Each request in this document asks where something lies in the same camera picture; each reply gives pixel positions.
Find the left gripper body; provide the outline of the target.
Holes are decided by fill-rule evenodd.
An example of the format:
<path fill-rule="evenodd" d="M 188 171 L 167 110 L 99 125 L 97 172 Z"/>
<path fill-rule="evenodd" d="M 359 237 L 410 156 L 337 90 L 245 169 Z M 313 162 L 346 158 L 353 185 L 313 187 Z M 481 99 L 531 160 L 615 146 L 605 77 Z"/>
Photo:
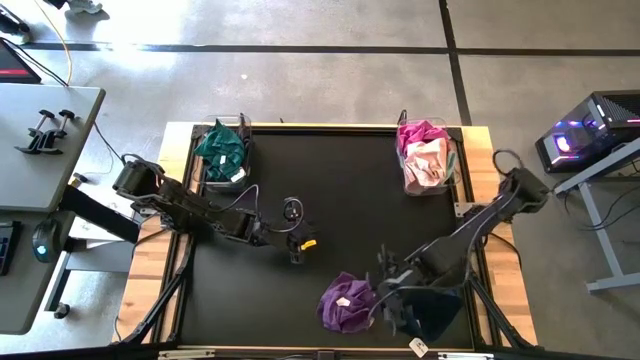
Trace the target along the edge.
<path fill-rule="evenodd" d="M 292 264 L 303 264 L 304 253 L 318 245 L 315 227 L 303 221 L 287 234 L 286 245 L 290 262 Z"/>

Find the dark green towel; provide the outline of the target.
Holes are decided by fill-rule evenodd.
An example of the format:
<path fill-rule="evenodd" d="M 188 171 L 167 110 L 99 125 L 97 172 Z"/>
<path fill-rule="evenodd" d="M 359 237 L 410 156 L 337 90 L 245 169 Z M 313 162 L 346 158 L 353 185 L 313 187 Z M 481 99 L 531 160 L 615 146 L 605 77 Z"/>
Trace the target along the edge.
<path fill-rule="evenodd" d="M 203 160 L 204 179 L 208 182 L 237 182 L 245 175 L 245 143 L 219 120 L 207 131 L 194 153 Z"/>

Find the silver aluminium bracket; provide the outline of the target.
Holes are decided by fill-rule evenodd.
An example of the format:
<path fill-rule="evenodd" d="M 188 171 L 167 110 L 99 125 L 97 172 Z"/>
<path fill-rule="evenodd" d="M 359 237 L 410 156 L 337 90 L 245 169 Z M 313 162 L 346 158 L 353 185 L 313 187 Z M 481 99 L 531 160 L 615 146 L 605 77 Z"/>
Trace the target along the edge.
<path fill-rule="evenodd" d="M 207 349 L 176 349 L 165 350 L 158 353 L 157 360 L 203 360 L 215 358 L 215 350 Z"/>
<path fill-rule="evenodd" d="M 494 354 L 478 352 L 438 352 L 438 360 L 495 360 Z"/>

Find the clear plastic basket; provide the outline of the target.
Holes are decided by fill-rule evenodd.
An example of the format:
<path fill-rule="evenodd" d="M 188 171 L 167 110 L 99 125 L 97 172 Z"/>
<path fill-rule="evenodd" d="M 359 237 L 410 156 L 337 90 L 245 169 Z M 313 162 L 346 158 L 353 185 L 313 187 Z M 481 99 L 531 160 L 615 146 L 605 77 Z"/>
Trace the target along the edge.
<path fill-rule="evenodd" d="M 215 125 L 217 120 L 219 120 L 220 122 L 224 123 L 227 127 L 234 130 L 240 136 L 240 138 L 244 141 L 246 146 L 246 158 L 243 163 L 245 175 L 242 178 L 240 178 L 237 182 L 208 182 L 204 179 L 205 171 L 203 169 L 203 160 L 201 157 L 198 156 L 202 160 L 202 171 L 203 171 L 200 182 L 203 183 L 206 186 L 206 188 L 211 191 L 217 191 L 221 193 L 239 193 L 246 188 L 247 181 L 251 172 L 251 152 L 254 145 L 251 120 L 244 113 L 239 113 L 238 115 L 215 116 L 214 123 L 212 125 L 208 125 L 205 127 L 204 134 L 200 138 L 200 143 L 203 141 L 207 131 Z"/>
<path fill-rule="evenodd" d="M 410 117 L 409 117 L 409 115 L 408 115 L 408 111 L 407 111 L 406 109 L 403 109 L 403 110 L 401 111 L 400 115 L 399 115 L 398 121 L 397 121 L 397 123 L 396 123 L 396 125 L 397 125 L 396 131 L 397 131 L 398 127 L 399 127 L 401 124 L 414 123 L 414 122 L 418 122 L 418 121 L 420 121 L 420 120 L 427 120 L 427 121 L 431 122 L 431 123 L 432 123 L 434 126 L 436 126 L 436 127 L 444 128 L 444 129 L 447 131 L 447 133 L 448 133 L 449 127 L 447 126 L 446 121 L 445 121 L 444 119 L 442 119 L 442 118 L 438 118 L 438 117 L 431 117 L 431 118 L 427 117 L 427 118 L 422 118 L 422 119 L 413 119 L 413 118 L 410 118 Z M 455 153 L 456 153 L 456 150 L 455 150 L 455 145 L 456 145 L 455 140 L 453 139 L 453 136 L 452 136 L 452 135 L 450 135 L 449 133 L 448 133 L 448 135 L 449 135 L 449 138 L 447 139 L 447 140 L 448 140 L 448 153 L 449 153 L 449 152 L 451 152 L 451 151 L 453 151 L 453 152 L 455 152 Z M 398 158 L 399 166 L 400 166 L 400 169 L 401 169 L 401 171 L 402 171 L 402 175 L 403 175 L 403 188 L 404 188 L 404 192 L 405 192 L 407 195 L 409 195 L 409 196 L 421 197 L 421 196 L 430 196 L 430 195 L 439 195 L 439 194 L 442 194 L 442 193 L 444 193 L 444 192 L 449 188 L 449 186 L 450 186 L 450 185 L 454 185 L 454 184 L 456 183 L 456 181 L 458 180 L 458 178 L 459 178 L 458 170 L 456 169 L 456 162 L 455 162 L 455 170 L 454 170 L 454 173 L 453 173 L 451 176 L 449 176 L 449 178 L 447 179 L 447 181 L 446 181 L 443 185 L 441 185 L 440 187 L 437 187 L 435 190 L 427 191 L 427 192 L 426 192 L 426 193 L 424 193 L 424 194 L 419 194 L 419 195 L 411 195 L 411 194 L 408 194 L 408 193 L 405 191 L 405 185 L 404 185 L 404 172 L 403 172 L 403 161 L 404 161 L 404 158 L 406 157 L 406 155 L 405 155 L 405 156 L 403 156 L 403 155 L 401 155 L 401 154 L 400 154 L 400 152 L 398 151 L 398 149 L 397 149 L 397 143 L 396 143 L 396 135 L 395 135 L 395 151 L 396 151 L 396 156 L 397 156 L 397 158 Z"/>

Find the black aluminium table frame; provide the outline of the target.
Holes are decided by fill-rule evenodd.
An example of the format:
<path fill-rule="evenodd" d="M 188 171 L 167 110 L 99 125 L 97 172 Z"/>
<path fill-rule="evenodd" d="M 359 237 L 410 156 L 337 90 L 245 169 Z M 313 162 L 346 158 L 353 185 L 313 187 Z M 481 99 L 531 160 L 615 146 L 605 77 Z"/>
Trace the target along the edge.
<path fill-rule="evenodd" d="M 377 272 L 377 252 L 406 256 L 456 226 L 454 204 L 473 196 L 464 177 L 442 193 L 405 194 L 393 126 L 255 125 L 244 199 L 270 219 L 299 197 L 318 243 L 301 265 L 283 250 L 203 239 L 180 295 L 176 332 L 187 346 L 218 350 L 311 349 L 406 354 L 407 336 L 376 321 L 363 333 L 326 330 L 316 314 L 341 272 Z"/>

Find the magenta towel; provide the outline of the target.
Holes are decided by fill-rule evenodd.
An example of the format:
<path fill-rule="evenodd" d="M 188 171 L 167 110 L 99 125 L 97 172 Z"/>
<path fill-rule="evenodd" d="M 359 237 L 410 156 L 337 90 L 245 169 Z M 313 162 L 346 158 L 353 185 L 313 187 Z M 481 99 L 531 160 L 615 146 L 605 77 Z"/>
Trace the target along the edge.
<path fill-rule="evenodd" d="M 440 138 L 448 139 L 447 131 L 444 128 L 434 126 L 427 120 L 401 124 L 396 131 L 397 149 L 403 156 L 407 154 L 407 148 L 410 144 L 429 143 Z"/>

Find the black computer mouse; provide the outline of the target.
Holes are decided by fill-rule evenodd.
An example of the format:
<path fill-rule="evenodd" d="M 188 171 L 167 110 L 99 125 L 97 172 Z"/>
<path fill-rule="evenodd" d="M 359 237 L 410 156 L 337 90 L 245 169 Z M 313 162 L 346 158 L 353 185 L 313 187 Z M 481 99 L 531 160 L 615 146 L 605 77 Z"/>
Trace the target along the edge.
<path fill-rule="evenodd" d="M 32 232 L 32 249 L 41 263 L 52 263 L 60 253 L 59 222 L 47 218 L 35 226 Z"/>

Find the black computer tower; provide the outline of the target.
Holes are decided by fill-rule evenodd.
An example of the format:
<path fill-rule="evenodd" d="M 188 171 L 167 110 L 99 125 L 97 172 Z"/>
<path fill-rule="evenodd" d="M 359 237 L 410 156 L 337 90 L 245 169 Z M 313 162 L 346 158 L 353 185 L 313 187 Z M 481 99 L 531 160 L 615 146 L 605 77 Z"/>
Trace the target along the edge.
<path fill-rule="evenodd" d="M 547 174 L 579 172 L 640 137 L 640 90 L 594 91 L 535 148 Z"/>

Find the purple towel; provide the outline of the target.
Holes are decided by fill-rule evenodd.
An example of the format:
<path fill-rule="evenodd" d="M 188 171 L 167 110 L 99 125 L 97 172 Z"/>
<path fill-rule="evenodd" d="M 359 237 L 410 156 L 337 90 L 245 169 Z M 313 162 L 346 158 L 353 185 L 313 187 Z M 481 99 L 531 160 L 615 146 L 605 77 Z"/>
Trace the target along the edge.
<path fill-rule="evenodd" d="M 341 334 L 369 330 L 374 318 L 370 314 L 377 296 L 367 279 L 341 272 L 320 297 L 316 314 L 322 326 Z"/>

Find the black screw clamp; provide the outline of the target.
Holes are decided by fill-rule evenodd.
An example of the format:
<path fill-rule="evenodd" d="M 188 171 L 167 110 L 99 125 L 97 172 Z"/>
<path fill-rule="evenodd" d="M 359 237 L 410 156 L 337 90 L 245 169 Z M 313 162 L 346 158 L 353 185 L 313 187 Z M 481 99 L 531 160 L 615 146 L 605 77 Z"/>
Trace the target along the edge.
<path fill-rule="evenodd" d="M 59 128 L 48 130 L 44 133 L 40 144 L 38 145 L 40 153 L 47 155 L 61 155 L 63 153 L 62 150 L 55 147 L 55 141 L 57 139 L 63 139 L 67 135 L 65 127 L 68 122 L 72 122 L 75 119 L 75 113 L 70 110 L 63 109 L 59 112 L 59 115 L 63 117 L 62 124 Z"/>
<path fill-rule="evenodd" d="M 15 146 L 15 149 L 25 154 L 40 154 L 42 146 L 45 144 L 46 135 L 41 131 L 42 125 L 47 119 L 51 120 L 55 115 L 45 109 L 39 111 L 41 119 L 34 128 L 29 128 L 29 136 L 31 141 L 27 146 Z"/>

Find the navy blue towel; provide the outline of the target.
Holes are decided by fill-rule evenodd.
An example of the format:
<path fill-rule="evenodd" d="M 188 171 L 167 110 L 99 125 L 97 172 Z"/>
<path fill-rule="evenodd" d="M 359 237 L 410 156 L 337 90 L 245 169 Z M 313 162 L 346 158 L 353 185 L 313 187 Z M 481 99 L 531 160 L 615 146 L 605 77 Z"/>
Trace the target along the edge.
<path fill-rule="evenodd" d="M 403 334 L 428 344 L 447 330 L 463 307 L 463 300 L 456 287 L 405 285 L 385 294 L 379 307 L 393 335 Z"/>

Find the light grey desk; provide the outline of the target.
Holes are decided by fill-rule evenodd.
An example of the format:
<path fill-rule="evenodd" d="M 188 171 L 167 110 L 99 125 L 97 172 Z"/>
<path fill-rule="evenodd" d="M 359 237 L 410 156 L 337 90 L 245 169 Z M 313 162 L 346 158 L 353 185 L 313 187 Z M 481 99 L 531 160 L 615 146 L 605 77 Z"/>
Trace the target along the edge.
<path fill-rule="evenodd" d="M 0 210 L 49 212 L 57 206 L 105 95 L 96 87 L 0 84 Z M 75 113 L 67 135 L 55 141 L 61 155 L 15 149 L 30 143 L 28 129 L 41 119 L 41 109 L 55 115 L 42 125 L 44 133 L 61 126 L 61 110 Z"/>

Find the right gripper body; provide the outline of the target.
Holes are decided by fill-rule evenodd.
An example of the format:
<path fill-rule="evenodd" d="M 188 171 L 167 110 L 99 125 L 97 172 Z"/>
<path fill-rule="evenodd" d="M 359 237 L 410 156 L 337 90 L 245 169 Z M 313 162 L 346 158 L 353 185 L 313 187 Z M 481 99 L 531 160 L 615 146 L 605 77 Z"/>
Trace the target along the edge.
<path fill-rule="evenodd" d="M 418 271 L 413 268 L 387 267 L 382 271 L 382 280 L 377 285 L 377 294 L 382 305 L 401 305 L 402 292 L 418 284 Z"/>

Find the white paper sheet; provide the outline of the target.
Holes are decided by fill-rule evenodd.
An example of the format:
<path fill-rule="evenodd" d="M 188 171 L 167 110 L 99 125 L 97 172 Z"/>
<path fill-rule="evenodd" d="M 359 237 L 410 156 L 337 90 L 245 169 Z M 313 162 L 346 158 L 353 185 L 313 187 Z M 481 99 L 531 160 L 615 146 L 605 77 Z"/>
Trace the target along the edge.
<path fill-rule="evenodd" d="M 94 194 L 89 195 L 92 199 L 101 203 L 102 205 L 111 208 L 126 218 L 134 221 L 138 227 L 140 227 L 141 215 L 138 215 L 132 208 L 133 202 L 131 200 L 119 197 L 115 194 Z M 119 237 L 108 233 L 106 230 L 99 228 L 97 225 L 89 223 L 83 220 L 79 216 L 73 221 L 69 235 L 74 238 L 96 241 L 125 241 Z"/>

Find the pale pink towel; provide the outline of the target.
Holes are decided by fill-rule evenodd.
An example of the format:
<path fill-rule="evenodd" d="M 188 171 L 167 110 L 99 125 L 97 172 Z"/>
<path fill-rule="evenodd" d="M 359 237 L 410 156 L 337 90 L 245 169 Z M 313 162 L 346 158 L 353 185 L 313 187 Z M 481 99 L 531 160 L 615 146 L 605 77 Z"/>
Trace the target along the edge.
<path fill-rule="evenodd" d="M 409 144 L 403 172 L 405 191 L 411 195 L 424 194 L 443 185 L 449 178 L 448 140 L 437 138 Z"/>

